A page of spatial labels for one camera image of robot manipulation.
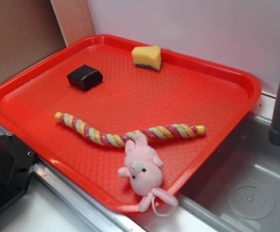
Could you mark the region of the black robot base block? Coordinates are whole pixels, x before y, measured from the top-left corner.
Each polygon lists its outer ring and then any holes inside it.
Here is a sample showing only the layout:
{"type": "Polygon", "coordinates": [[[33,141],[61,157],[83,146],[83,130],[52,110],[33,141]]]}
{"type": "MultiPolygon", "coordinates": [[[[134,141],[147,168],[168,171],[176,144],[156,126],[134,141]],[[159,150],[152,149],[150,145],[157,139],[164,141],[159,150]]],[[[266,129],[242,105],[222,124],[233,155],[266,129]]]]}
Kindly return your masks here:
{"type": "Polygon", "coordinates": [[[0,213],[28,191],[37,155],[15,135],[0,135],[0,213]]]}

